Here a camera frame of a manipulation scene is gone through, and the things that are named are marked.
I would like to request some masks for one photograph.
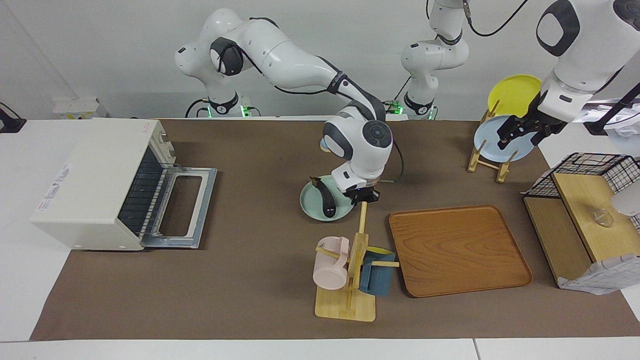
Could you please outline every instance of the black cable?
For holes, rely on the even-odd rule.
[[[395,140],[394,140],[394,146],[396,147],[396,150],[398,151],[398,155],[400,155],[400,174],[394,180],[380,180],[381,183],[397,183],[398,181],[400,181],[400,178],[402,177],[402,175],[404,173],[404,157],[402,156],[402,151],[400,151],[400,147],[398,146],[398,144],[397,144],[397,142]]]
[[[522,9],[522,7],[524,6],[524,4],[526,4],[529,0],[523,0],[522,4],[520,4],[520,6],[518,6],[518,8],[516,9],[516,11],[514,11],[511,16],[509,16],[509,18],[507,19],[507,21],[504,22],[504,24],[502,24],[499,28],[497,28],[494,32],[492,33],[488,33],[488,34],[482,34],[479,33],[473,26],[473,24],[471,23],[471,9],[469,8],[469,3],[467,2],[467,0],[463,0],[462,5],[465,8],[465,16],[467,17],[467,22],[469,23],[469,27],[471,28],[471,31],[473,31],[476,35],[480,36],[480,37],[490,37],[495,35],[496,33],[498,33],[498,31],[502,30],[505,26],[507,26],[507,24],[509,24],[509,22],[511,21],[511,19],[513,19],[513,17],[520,11],[520,9]]]
[[[200,108],[200,109],[198,109],[198,111],[196,111],[196,117],[200,117],[200,112],[201,112],[202,110],[204,110],[204,111],[209,111],[209,109],[208,109],[208,108]]]
[[[402,90],[404,90],[404,87],[409,83],[409,80],[411,80],[411,76],[406,78],[406,81],[404,82],[404,85],[400,88],[400,91],[398,91],[398,93],[396,94],[396,96],[394,97],[394,99],[392,101],[396,101],[396,99],[400,96],[400,93],[402,93]]]
[[[628,118],[626,118],[626,119],[622,119],[622,120],[620,120],[620,121],[607,123],[606,125],[615,125],[615,124],[619,124],[619,123],[621,123],[621,122],[625,122],[625,121],[627,121],[627,120],[630,120],[630,119],[632,119],[632,118],[634,118],[634,117],[636,117],[636,116],[638,116],[638,115],[640,115],[640,113],[637,113],[637,114],[635,114],[635,115],[631,115],[631,116],[629,116]]]
[[[293,95],[315,95],[315,94],[321,94],[323,92],[326,91],[325,90],[318,90],[315,92],[293,92],[293,91],[288,91],[288,90],[284,90],[283,88],[279,88],[275,85],[273,85],[273,87],[275,87],[276,89],[278,89],[279,91],[283,92],[283,93],[287,93],[287,94],[293,94]]]
[[[404,82],[404,85],[400,88],[400,91],[398,91],[398,93],[396,94],[396,96],[394,96],[394,99],[391,100],[391,102],[394,102],[394,101],[397,100],[397,98],[402,93],[402,90],[404,90],[404,87],[409,83],[409,80],[411,80],[411,76],[406,78],[406,81]],[[391,110],[391,104],[389,104],[389,107],[387,108],[387,113],[389,112],[389,110]]]
[[[258,108],[256,108],[255,106],[247,106],[246,107],[247,110],[255,110],[258,112],[259,116],[262,116],[262,114],[260,113],[260,110]]]
[[[17,112],[15,112],[13,109],[11,109],[9,106],[7,106],[7,104],[3,103],[2,101],[0,101],[0,105],[4,106],[5,108],[7,108],[7,110],[9,110],[10,112],[12,112],[16,117],[18,117],[18,119],[22,119],[20,117],[20,115],[18,115]]]
[[[196,104],[198,104],[199,102],[207,102],[207,99],[198,99],[194,102],[191,103],[191,105],[189,105],[189,108],[187,109],[187,112],[184,113],[184,117],[189,117],[189,112],[191,111],[191,109],[193,109],[194,106],[196,106]]]
[[[601,133],[602,131],[604,131],[604,127],[605,125],[607,125],[609,120],[611,120],[613,116],[619,113],[620,110],[629,106],[629,104],[631,104],[631,102],[638,95],[640,95],[640,83],[636,84],[633,89],[629,90],[628,93],[626,93],[618,102],[616,102],[616,104],[614,104],[614,106],[612,106],[611,109],[609,109],[609,111],[607,111],[607,113],[600,118],[600,120],[596,122],[588,122],[585,124],[585,126],[592,134]]]
[[[253,59],[251,59],[251,58],[249,57],[249,54],[247,54],[247,53],[246,53],[246,51],[244,51],[242,47],[239,47],[239,49],[240,49],[240,51],[241,51],[241,52],[246,56],[246,58],[247,58],[247,59],[249,59],[249,62],[253,65],[253,67],[255,67],[255,69],[256,69],[256,70],[258,70],[258,72],[262,74],[262,70],[260,70],[260,68],[258,67],[258,65],[256,65],[256,64],[253,62]]]

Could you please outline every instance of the wooden tray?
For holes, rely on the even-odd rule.
[[[389,223],[411,296],[512,288],[533,280],[494,206],[403,211],[391,214]]]

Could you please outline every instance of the yellow plate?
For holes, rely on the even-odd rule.
[[[514,75],[500,80],[489,93],[487,108],[495,109],[496,115],[516,115],[523,117],[527,113],[529,103],[540,91],[542,81],[531,75]]]

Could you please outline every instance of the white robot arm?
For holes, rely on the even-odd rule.
[[[242,20],[232,10],[219,9],[207,19],[201,38],[212,39],[212,63],[225,76],[255,67],[279,90],[292,94],[330,92],[347,101],[323,129],[326,147],[346,160],[332,176],[339,190],[353,201],[377,200],[372,187],[384,170],[392,146],[380,100],[325,59],[301,50],[270,19]],[[284,90],[306,86],[319,91]]]
[[[217,71],[217,66],[213,64],[209,55],[211,42],[217,38],[211,31],[211,28],[216,26],[212,21],[215,19],[207,19],[198,40],[182,46],[175,52],[175,64],[183,74],[202,82],[207,90],[207,102],[218,116],[242,117],[243,107],[249,105],[249,99],[237,92],[229,84],[228,78]]]
[[[462,39],[465,12],[462,0],[436,0],[429,24],[437,34],[434,40],[418,41],[402,51],[402,65],[411,78],[402,101],[409,109],[409,119],[425,119],[433,104],[438,79],[435,70],[453,69],[463,65],[469,55],[467,43]]]
[[[553,28],[561,31],[548,31]],[[558,63],[527,114],[498,129],[501,149],[528,133],[536,133],[533,145],[559,133],[615,78],[640,50],[640,0],[558,0],[543,13],[536,35]]]

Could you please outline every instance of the wire basket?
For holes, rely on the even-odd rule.
[[[604,177],[614,193],[640,181],[640,165],[629,155],[574,152],[545,172],[524,195],[560,198],[552,174],[598,175]],[[640,215],[630,218],[640,233]]]

